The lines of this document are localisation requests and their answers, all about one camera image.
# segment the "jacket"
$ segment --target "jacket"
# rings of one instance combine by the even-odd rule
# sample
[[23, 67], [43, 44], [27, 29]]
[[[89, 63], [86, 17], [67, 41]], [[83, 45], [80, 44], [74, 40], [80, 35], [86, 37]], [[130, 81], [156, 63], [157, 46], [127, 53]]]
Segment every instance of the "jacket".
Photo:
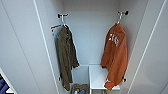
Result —
[[115, 24], [106, 35], [102, 68], [107, 68], [108, 75], [104, 87], [108, 90], [118, 85], [127, 68], [127, 46], [124, 28]]
[[72, 83], [72, 67], [78, 67], [79, 63], [76, 58], [76, 50], [72, 40], [72, 33], [68, 26], [62, 26], [56, 38], [57, 56], [59, 60], [60, 77], [62, 85], [70, 91], [70, 84]]

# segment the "white shelf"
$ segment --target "white shelf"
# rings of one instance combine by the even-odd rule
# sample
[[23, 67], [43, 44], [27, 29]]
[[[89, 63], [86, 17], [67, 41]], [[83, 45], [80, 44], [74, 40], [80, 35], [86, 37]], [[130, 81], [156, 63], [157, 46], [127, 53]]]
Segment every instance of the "white shelf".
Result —
[[[101, 65], [89, 65], [90, 89], [106, 89], [104, 84], [107, 74], [107, 69]], [[120, 90], [119, 85], [114, 86], [112, 90]]]

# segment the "clothes hook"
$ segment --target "clothes hook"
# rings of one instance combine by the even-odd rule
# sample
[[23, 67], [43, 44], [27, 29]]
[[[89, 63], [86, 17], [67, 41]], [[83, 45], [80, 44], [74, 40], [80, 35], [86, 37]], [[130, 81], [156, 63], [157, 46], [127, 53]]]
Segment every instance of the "clothes hook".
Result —
[[126, 11], [126, 12], [119, 12], [119, 11], [118, 11], [118, 13], [120, 14], [120, 17], [119, 17], [119, 20], [118, 20], [117, 24], [120, 23], [120, 20], [121, 20], [121, 18], [122, 18], [122, 15], [123, 15], [123, 14], [124, 14], [124, 15], [128, 15], [128, 12], [129, 12], [129, 11]]

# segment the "dark jacket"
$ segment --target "dark jacket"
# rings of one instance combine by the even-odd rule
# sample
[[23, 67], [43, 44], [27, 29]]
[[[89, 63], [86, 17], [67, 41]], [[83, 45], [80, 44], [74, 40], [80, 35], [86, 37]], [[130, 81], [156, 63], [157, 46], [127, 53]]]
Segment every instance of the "dark jacket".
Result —
[[72, 33], [68, 26], [62, 26], [56, 39], [56, 48], [59, 60], [60, 76], [62, 85], [70, 91], [72, 83], [72, 67], [78, 67], [79, 63], [76, 58], [76, 50], [72, 40]]

